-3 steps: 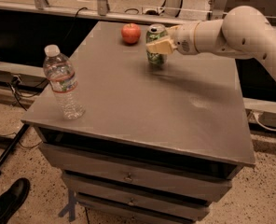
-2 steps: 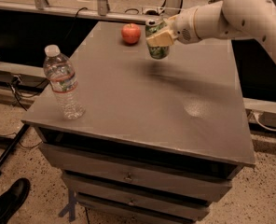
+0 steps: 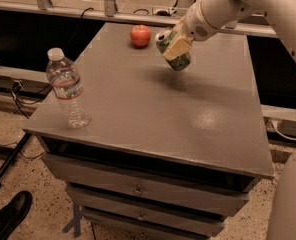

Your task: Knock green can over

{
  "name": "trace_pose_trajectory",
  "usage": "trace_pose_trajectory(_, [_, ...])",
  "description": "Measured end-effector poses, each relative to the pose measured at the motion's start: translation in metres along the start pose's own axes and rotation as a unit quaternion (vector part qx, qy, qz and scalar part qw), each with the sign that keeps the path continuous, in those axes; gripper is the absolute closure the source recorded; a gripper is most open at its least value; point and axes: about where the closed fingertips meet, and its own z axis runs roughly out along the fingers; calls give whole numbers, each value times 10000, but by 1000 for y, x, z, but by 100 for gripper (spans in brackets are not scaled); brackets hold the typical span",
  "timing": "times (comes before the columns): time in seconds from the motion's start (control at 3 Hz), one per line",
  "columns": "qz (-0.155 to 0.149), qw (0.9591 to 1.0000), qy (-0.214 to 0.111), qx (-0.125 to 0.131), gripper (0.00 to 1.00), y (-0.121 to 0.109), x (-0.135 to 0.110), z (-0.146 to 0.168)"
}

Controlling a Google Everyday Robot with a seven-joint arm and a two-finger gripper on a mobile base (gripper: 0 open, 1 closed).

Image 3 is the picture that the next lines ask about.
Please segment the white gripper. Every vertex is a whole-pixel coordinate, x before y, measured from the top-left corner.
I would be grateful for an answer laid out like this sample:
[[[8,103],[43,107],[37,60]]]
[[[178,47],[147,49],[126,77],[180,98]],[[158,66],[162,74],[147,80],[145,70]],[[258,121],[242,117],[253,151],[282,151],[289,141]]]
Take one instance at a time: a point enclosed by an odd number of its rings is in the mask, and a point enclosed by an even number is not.
[[[166,60],[174,60],[190,51],[192,41],[206,41],[218,33],[218,30],[207,22],[202,2],[203,0],[197,0],[178,22],[181,33],[174,36],[162,53]]]

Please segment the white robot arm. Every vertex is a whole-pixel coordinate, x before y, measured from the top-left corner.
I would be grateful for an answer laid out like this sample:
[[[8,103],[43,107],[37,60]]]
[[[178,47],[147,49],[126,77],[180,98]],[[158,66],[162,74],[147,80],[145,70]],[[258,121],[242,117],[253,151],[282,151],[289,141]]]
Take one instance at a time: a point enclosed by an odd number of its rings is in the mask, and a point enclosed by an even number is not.
[[[260,11],[296,62],[296,0],[198,0],[175,25],[175,37],[162,53],[173,60],[217,34],[227,23]],[[296,150],[279,177],[267,240],[296,240]]]

